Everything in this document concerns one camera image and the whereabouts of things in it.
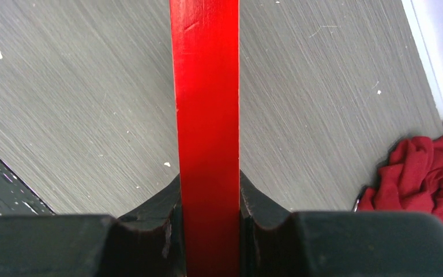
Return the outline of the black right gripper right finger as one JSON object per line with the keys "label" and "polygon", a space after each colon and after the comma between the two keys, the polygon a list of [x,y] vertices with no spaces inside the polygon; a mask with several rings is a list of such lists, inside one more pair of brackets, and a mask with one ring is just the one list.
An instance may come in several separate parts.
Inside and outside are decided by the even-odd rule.
{"label": "black right gripper right finger", "polygon": [[417,212],[290,212],[240,176],[242,276],[443,276],[443,224]]}

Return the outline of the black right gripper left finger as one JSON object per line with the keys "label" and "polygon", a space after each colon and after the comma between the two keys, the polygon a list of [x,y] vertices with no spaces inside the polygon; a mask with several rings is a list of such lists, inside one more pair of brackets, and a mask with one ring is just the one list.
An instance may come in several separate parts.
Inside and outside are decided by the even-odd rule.
{"label": "black right gripper left finger", "polygon": [[115,218],[0,216],[0,276],[185,276],[180,179]]}

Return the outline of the red picture frame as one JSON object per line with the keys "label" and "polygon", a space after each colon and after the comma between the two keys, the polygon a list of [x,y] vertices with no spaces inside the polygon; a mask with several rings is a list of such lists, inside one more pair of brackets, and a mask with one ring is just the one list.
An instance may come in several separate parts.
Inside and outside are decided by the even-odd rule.
{"label": "red picture frame", "polygon": [[171,1],[188,276],[239,276],[239,2]]}

